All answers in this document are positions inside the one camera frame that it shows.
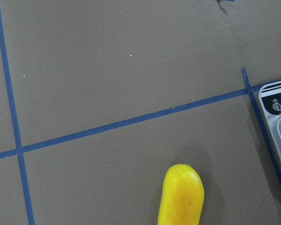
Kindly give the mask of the silver digital kitchen scale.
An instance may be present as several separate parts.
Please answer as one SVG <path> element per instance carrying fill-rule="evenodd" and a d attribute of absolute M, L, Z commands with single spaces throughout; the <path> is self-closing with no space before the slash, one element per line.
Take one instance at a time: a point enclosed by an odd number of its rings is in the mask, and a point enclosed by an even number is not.
<path fill-rule="evenodd" d="M 264 85 L 258 97 L 281 167 L 281 81 Z"/>

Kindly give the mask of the yellow mango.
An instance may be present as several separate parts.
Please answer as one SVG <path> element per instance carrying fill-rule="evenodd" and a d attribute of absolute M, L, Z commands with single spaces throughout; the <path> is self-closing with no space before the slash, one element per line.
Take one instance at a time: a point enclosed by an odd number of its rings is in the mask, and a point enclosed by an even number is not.
<path fill-rule="evenodd" d="M 164 177 L 159 225 L 198 225 L 205 192 L 198 173 L 187 164 L 171 166 Z"/>

